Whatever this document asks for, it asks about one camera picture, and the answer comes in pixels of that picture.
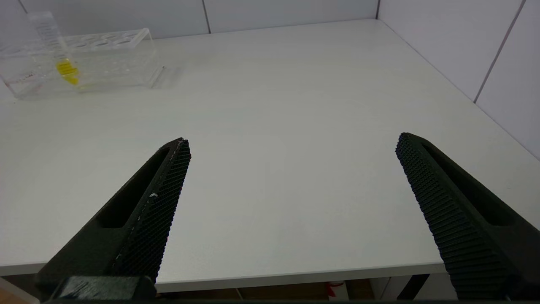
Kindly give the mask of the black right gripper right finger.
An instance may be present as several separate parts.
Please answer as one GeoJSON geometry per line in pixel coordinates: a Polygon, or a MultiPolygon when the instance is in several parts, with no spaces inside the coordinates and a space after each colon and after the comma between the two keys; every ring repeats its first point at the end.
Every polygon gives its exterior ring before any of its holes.
{"type": "Polygon", "coordinates": [[[540,233],[426,139],[395,149],[460,300],[538,300],[540,233]]]}

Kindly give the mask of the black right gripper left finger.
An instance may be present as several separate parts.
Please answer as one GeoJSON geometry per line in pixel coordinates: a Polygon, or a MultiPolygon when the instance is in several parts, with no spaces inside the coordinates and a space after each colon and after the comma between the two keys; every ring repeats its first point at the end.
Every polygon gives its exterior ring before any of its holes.
{"type": "Polygon", "coordinates": [[[181,137],[160,147],[38,272],[38,289],[73,276],[156,281],[191,157],[181,137]]]}

